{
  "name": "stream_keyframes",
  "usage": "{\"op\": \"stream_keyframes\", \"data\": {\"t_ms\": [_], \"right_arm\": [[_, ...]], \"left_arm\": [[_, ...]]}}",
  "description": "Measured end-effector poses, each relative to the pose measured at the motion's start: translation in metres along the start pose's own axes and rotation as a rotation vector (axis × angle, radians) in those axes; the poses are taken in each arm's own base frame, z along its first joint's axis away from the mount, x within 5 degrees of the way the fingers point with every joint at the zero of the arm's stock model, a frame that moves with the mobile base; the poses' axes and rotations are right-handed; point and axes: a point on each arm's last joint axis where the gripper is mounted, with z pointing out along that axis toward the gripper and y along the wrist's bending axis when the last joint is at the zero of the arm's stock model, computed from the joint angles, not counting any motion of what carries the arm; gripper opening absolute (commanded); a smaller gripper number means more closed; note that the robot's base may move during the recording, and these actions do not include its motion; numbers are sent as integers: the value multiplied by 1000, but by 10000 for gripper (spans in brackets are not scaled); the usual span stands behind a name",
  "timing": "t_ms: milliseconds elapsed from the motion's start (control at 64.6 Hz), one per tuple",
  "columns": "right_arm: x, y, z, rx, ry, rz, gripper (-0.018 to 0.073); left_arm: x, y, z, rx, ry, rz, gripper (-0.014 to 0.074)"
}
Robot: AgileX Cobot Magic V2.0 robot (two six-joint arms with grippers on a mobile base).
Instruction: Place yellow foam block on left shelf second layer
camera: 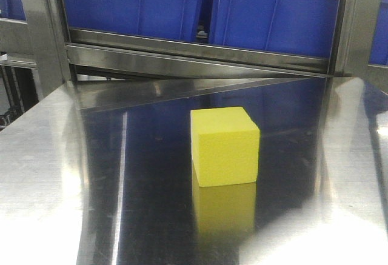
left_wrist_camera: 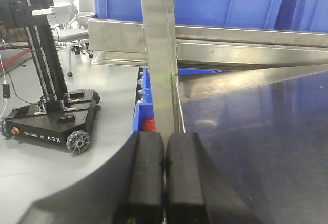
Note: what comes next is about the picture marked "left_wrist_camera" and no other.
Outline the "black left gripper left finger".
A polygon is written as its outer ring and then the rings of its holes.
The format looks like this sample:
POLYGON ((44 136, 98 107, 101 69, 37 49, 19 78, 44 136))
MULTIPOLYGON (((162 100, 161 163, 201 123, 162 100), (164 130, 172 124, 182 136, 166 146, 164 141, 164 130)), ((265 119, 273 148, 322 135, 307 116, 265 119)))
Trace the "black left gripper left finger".
POLYGON ((134 132, 90 175, 35 201, 19 223, 162 223, 163 161, 160 134, 134 132))

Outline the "black ARX mobile robot base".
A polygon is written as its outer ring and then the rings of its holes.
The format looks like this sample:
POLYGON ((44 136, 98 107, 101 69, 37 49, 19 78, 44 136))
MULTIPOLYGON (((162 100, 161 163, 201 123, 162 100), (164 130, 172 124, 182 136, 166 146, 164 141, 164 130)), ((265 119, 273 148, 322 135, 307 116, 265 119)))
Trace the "black ARX mobile robot base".
POLYGON ((90 146, 100 97, 93 89, 68 91, 45 13, 52 7, 52 0, 1 0, 1 21, 6 29, 24 30, 43 91, 39 101, 1 119, 1 134, 50 142, 79 154, 90 146))

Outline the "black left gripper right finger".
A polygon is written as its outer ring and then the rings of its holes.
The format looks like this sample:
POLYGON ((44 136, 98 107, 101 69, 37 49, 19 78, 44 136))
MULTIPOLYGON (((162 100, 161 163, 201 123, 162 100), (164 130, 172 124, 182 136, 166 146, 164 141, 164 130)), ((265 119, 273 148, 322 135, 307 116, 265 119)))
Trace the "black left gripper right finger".
POLYGON ((167 223, 262 223, 216 169, 196 133, 174 133, 166 150, 167 223))

